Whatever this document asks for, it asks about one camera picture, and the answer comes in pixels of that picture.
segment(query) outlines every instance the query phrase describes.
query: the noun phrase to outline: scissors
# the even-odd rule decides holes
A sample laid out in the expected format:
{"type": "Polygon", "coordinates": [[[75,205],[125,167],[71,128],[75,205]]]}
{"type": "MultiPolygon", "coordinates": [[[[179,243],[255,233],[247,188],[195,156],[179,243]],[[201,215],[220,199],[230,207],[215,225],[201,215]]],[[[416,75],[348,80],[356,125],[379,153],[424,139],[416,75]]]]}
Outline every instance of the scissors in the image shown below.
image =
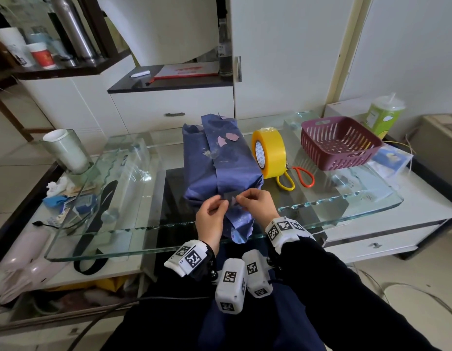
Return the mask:
{"type": "Polygon", "coordinates": [[[285,189],[286,191],[292,191],[294,188],[296,188],[296,185],[294,184],[294,181],[292,180],[291,176],[289,176],[288,174],[288,170],[289,169],[294,169],[296,171],[296,173],[298,174],[298,178],[299,178],[299,182],[301,183],[301,185],[303,185],[305,188],[310,188],[314,185],[315,183],[315,178],[314,176],[306,169],[304,169],[303,167],[300,166],[290,166],[288,163],[286,163],[286,171],[284,171],[284,176],[286,176],[286,178],[288,179],[288,181],[291,183],[291,187],[286,187],[284,186],[281,182],[280,182],[280,176],[276,177],[276,183],[278,184],[279,187],[281,187],[282,189],[285,189]],[[301,173],[300,171],[305,172],[311,179],[312,182],[309,184],[306,184],[301,177],[301,173]]]}

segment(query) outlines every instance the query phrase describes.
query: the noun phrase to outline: person's right hand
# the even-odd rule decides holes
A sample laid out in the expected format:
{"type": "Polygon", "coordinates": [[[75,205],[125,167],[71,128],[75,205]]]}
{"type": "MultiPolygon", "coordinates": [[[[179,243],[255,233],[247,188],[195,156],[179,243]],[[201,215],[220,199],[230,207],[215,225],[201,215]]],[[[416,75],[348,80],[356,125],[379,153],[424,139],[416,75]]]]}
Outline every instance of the person's right hand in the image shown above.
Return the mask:
{"type": "Polygon", "coordinates": [[[270,222],[279,218],[275,204],[268,191],[249,188],[236,197],[237,203],[252,214],[252,217],[265,229],[270,222]]]}

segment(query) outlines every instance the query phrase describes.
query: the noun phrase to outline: glass bottle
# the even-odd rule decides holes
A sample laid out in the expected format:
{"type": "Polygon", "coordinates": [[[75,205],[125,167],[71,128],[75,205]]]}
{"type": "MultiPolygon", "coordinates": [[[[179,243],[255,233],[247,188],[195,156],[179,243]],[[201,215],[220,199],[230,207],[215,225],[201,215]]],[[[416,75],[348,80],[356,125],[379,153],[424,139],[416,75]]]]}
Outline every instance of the glass bottle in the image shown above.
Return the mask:
{"type": "Polygon", "coordinates": [[[229,37],[226,18],[219,20],[218,60],[219,75],[232,76],[231,38],[229,37]]]}

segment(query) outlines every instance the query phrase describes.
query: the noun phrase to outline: hand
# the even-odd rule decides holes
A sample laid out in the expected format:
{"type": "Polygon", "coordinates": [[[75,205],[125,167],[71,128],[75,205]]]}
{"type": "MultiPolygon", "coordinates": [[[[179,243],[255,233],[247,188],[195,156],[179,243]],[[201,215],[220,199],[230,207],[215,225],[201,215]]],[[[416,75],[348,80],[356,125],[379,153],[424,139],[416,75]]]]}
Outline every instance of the hand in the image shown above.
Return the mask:
{"type": "Polygon", "coordinates": [[[221,196],[216,195],[203,202],[195,217],[198,239],[207,243],[213,249],[215,256],[219,251],[223,219],[228,206],[228,201],[221,200],[221,196]]]}
{"type": "Polygon", "coordinates": [[[252,217],[254,217],[264,229],[273,219],[280,217],[276,211],[271,194],[268,191],[258,188],[249,188],[238,195],[236,200],[237,203],[252,214],[252,217]]]}

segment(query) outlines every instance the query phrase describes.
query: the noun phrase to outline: orange scissors handle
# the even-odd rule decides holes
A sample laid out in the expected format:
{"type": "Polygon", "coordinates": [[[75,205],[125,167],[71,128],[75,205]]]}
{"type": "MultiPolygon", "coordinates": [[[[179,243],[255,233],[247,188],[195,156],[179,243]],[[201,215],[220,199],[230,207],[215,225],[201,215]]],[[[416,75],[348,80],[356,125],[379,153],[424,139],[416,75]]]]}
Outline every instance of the orange scissors handle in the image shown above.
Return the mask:
{"type": "Polygon", "coordinates": [[[306,188],[310,188],[310,187],[312,187],[312,186],[314,185],[314,183],[315,183],[315,178],[314,178],[314,176],[313,176],[308,170],[306,170],[306,169],[304,169],[304,168],[302,168],[302,167],[299,167],[299,166],[292,166],[291,168],[293,168],[293,169],[298,173],[299,182],[301,183],[301,185],[303,185],[303,186],[306,187],[306,188]],[[299,171],[304,171],[304,172],[312,179],[312,182],[309,183],[309,184],[305,183],[305,182],[302,180],[301,173],[300,173],[299,171]]]}

